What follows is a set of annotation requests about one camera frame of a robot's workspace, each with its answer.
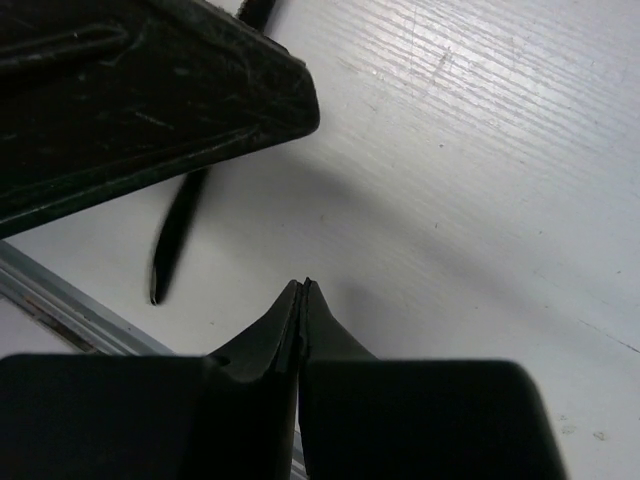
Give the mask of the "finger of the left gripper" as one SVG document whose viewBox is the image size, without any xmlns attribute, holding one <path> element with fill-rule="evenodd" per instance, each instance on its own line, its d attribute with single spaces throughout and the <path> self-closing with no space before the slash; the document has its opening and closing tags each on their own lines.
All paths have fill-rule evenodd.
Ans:
<svg viewBox="0 0 640 480">
<path fill-rule="evenodd" d="M 206 1 L 1 5 L 1 234 L 305 137 L 306 65 Z"/>
</svg>

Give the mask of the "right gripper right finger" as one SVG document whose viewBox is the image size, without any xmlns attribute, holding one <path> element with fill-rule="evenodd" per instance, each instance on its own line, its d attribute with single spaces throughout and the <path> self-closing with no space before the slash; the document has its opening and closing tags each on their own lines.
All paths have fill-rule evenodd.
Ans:
<svg viewBox="0 0 640 480">
<path fill-rule="evenodd" d="M 299 423 L 312 479 L 563 479 L 531 377 L 503 360 L 382 360 L 306 281 Z"/>
</svg>

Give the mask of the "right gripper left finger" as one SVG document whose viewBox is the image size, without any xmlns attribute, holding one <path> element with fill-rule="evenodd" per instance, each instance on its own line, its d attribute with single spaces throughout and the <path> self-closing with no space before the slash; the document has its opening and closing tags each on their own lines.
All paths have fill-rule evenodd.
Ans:
<svg viewBox="0 0 640 480">
<path fill-rule="evenodd" d="M 5 479 L 286 479 L 300 285 L 205 356 L 1 362 Z"/>
</svg>

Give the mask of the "black knife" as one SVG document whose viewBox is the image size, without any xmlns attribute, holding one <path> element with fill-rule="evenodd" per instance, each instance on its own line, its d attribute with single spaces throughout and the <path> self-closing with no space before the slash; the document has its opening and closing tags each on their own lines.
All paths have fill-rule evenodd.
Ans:
<svg viewBox="0 0 640 480">
<path fill-rule="evenodd" d="M 237 18 L 264 33 L 278 6 L 276 0 L 243 1 Z M 154 306 L 162 304 L 169 294 L 209 172 L 205 167 L 186 174 L 166 213 L 150 266 L 149 301 Z"/>
</svg>

